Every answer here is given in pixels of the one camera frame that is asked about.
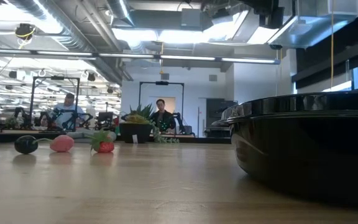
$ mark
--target pink toy fruit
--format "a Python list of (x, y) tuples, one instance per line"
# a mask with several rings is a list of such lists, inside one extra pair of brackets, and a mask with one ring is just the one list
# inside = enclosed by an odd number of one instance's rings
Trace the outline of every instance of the pink toy fruit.
[(74, 146), (74, 139), (67, 135), (57, 136), (49, 145), (55, 152), (67, 152)]

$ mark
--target man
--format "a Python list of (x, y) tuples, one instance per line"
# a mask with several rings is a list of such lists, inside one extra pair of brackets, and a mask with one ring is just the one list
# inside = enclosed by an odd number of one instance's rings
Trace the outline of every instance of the man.
[(177, 126), (173, 115), (165, 110), (165, 101), (162, 99), (156, 102), (158, 111), (155, 112), (151, 120), (155, 122), (155, 125), (164, 133), (175, 133)]
[[(65, 98), (65, 102), (64, 103), (58, 103), (57, 105), (55, 105), (55, 107), (53, 108), (52, 114), (50, 114), (50, 117), (53, 117), (54, 115), (56, 115), (58, 113), (58, 111), (60, 110), (75, 110), (75, 104), (74, 104), (74, 95), (71, 93), (67, 93), (66, 98)], [(77, 106), (77, 113), (84, 113), (84, 111)], [(74, 125), (72, 121), (67, 122), (69, 119), (71, 119), (73, 116), (72, 112), (66, 112), (66, 113), (62, 113), (60, 116), (58, 116), (55, 120), (55, 124), (58, 128), (62, 128), (62, 129), (73, 129)], [(83, 121), (83, 117), (81, 115), (78, 115), (77, 118), (77, 122)], [(42, 121), (42, 126), (46, 126), (47, 124), (45, 123), (46, 121), (43, 120)]]

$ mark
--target dark green toy fruit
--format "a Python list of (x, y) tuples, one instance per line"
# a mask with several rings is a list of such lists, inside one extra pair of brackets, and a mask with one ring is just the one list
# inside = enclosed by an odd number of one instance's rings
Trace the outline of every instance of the dark green toy fruit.
[(33, 136), (22, 136), (15, 141), (15, 149), (22, 154), (30, 154), (38, 149), (38, 142)]

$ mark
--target wall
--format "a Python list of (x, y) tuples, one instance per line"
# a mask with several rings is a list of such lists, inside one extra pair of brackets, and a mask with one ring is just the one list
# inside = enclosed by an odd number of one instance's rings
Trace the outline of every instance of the wall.
[[(139, 82), (160, 81), (160, 68), (150, 67), (142, 69), (140, 67), (127, 67), (133, 82), (122, 83), (121, 111), (128, 112), (129, 107), (137, 107), (139, 102)], [(170, 74), (169, 82), (185, 84), (183, 117), (188, 125), (192, 126), (193, 132), (197, 133), (198, 108), (200, 116), (205, 116), (204, 105), (201, 105), (205, 98), (225, 98), (226, 79), (225, 74), (218, 68), (185, 68), (168, 67), (163, 69), (164, 73)], [(210, 82), (209, 75), (218, 75), (217, 82)], [(140, 103), (146, 105), (150, 97), (164, 96), (175, 97), (175, 111), (181, 112), (181, 86), (156, 86), (154, 84), (142, 85), (142, 96)]]
[(280, 65), (235, 63), (226, 72), (226, 99), (243, 103), (293, 93), (296, 51), (287, 50)]

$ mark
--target black bowl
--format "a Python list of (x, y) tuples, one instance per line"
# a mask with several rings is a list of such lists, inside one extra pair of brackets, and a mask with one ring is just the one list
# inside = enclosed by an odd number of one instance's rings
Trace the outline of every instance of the black bowl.
[(302, 197), (358, 206), (358, 91), (310, 93), (233, 106), (238, 164), (253, 178)]

